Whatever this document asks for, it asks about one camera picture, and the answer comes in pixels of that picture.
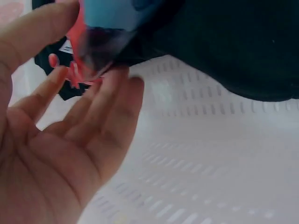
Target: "black fabric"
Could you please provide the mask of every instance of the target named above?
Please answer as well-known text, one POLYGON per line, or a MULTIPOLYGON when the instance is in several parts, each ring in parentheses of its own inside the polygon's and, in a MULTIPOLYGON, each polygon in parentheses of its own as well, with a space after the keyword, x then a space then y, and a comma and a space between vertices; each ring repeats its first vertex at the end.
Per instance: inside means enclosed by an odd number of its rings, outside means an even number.
POLYGON ((299 98, 298 34, 295 0, 166 0, 118 61, 170 54, 238 95, 281 101, 299 98))

